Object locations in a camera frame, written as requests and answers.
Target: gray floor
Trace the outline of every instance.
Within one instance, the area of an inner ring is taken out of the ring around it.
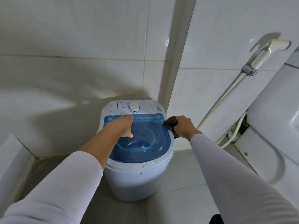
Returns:
[[[225,150],[248,166],[231,145]],[[40,159],[20,195],[23,199],[65,157]],[[217,207],[191,149],[176,151],[160,187],[146,200],[126,203],[114,198],[105,176],[93,196],[81,223],[119,224],[208,224]]]

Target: bidet sprayer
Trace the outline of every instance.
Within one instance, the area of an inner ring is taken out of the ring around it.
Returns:
[[[252,62],[252,64],[245,64],[241,68],[241,72],[245,73],[247,76],[252,76],[257,73],[257,69],[268,60],[273,53],[276,51],[283,51],[291,46],[292,42],[289,40],[282,39],[271,39],[266,42],[262,47],[260,47],[256,53],[257,57]]]

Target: person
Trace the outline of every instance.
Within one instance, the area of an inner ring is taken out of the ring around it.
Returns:
[[[225,224],[299,223],[299,211],[271,185],[203,135],[189,118],[176,118],[174,131],[189,140]],[[116,142],[133,137],[132,121],[126,115],[108,123],[12,204],[0,223],[80,223]]]

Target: sleeve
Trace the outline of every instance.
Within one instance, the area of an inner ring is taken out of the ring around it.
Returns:
[[[288,200],[207,136],[190,143],[224,223],[299,223]]]
[[[0,224],[80,223],[102,176],[95,157],[74,152],[23,200],[11,205]]]

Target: person's left hand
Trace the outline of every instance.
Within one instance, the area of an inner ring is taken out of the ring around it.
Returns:
[[[123,134],[121,135],[121,137],[133,137],[133,134],[131,133],[133,116],[129,116],[129,114],[126,114],[125,116],[120,116],[111,122],[116,123],[118,127],[123,129]]]

